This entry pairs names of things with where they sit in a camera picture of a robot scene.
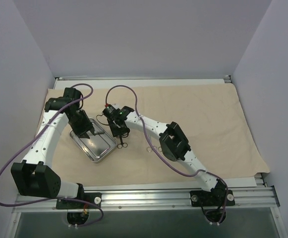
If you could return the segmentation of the beige surgical wrap cloth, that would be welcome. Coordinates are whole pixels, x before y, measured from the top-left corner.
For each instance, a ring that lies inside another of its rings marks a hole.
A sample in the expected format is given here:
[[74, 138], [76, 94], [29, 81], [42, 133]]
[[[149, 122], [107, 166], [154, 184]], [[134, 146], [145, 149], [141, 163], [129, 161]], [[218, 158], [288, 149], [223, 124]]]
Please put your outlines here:
[[270, 171], [231, 84], [66, 88], [46, 99], [21, 164], [28, 178], [46, 175], [65, 191], [184, 180], [210, 191]]

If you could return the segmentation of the steel instrument tray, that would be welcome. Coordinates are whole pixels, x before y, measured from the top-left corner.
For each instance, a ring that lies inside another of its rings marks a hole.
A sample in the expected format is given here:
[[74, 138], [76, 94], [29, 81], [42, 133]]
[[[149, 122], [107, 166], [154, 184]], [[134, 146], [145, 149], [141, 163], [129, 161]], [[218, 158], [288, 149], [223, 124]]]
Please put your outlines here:
[[79, 138], [71, 130], [69, 136], [92, 162], [99, 163], [117, 148], [117, 142], [96, 120], [93, 118], [89, 118], [89, 120], [92, 122], [95, 132], [103, 131], [105, 134], [94, 136], [88, 132], [89, 138]]

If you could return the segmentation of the steel surgical scissors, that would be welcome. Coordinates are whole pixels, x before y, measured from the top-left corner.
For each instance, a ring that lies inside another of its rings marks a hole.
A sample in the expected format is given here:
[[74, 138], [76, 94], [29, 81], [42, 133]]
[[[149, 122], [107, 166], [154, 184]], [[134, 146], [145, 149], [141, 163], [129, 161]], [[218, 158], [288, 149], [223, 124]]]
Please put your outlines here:
[[152, 147], [149, 146], [149, 147], [146, 148], [148, 153], [151, 153], [153, 151], [153, 149], [157, 150], [158, 147], [157, 146], [152, 146]]

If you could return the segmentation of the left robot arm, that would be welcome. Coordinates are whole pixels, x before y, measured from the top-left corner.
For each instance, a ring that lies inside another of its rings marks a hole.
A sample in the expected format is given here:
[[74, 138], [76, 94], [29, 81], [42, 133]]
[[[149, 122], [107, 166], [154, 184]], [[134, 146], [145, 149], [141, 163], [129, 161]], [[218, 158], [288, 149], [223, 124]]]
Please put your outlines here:
[[11, 174], [20, 195], [41, 198], [67, 198], [74, 208], [85, 203], [82, 186], [67, 182], [52, 169], [54, 152], [67, 125], [78, 138], [94, 134], [93, 124], [82, 110], [82, 93], [74, 87], [65, 88], [63, 96], [49, 98], [44, 107], [43, 120], [29, 151], [11, 166]]

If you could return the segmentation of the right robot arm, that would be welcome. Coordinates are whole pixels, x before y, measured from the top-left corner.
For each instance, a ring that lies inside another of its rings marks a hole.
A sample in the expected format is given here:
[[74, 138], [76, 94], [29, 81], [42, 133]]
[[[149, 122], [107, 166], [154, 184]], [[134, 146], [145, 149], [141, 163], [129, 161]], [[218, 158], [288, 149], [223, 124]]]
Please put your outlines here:
[[223, 199], [227, 184], [217, 175], [209, 172], [197, 159], [189, 141], [176, 122], [163, 123], [139, 114], [138, 111], [116, 104], [106, 104], [103, 115], [107, 118], [113, 133], [122, 135], [137, 130], [144, 133], [152, 151], [174, 172], [197, 180], [199, 188], [205, 191], [210, 204], [218, 204]]

